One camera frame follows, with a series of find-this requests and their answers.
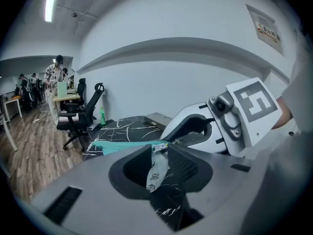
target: black cap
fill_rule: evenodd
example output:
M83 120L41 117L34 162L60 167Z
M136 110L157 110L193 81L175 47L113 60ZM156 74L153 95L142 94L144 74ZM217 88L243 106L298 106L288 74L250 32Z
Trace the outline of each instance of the black cap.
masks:
M55 60L59 63L59 64L62 64L63 63L63 56L61 55L58 55Z

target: zipper pull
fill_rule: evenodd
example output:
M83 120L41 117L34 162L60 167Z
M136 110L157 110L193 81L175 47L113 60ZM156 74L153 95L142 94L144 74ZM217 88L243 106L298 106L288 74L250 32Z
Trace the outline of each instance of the zipper pull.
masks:
M158 151L161 151L161 150L164 150L167 148L167 143L161 143L161 144L155 144L155 145L152 145L152 152L153 153L156 153Z

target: beige pants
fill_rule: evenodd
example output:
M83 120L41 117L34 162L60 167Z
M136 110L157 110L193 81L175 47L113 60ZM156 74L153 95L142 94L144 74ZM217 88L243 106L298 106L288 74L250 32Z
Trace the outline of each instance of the beige pants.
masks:
M52 119L55 125L59 122L59 110L60 110L60 102L53 102L54 97L56 96L56 89L53 89L50 92L49 90L45 91L45 102L49 105L49 109L52 115Z

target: green bottle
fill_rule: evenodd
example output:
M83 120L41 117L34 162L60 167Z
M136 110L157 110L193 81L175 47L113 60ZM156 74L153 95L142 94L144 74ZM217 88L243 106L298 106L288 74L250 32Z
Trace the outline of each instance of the green bottle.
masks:
M101 125L105 126L106 125L106 119L104 117L103 106L100 106L100 119L101 119Z

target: fluorescent light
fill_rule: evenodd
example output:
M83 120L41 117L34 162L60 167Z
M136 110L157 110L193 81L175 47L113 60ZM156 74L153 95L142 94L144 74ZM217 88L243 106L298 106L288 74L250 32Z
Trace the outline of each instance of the fluorescent light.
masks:
M45 21L52 22L52 9L54 0L47 0L45 2Z

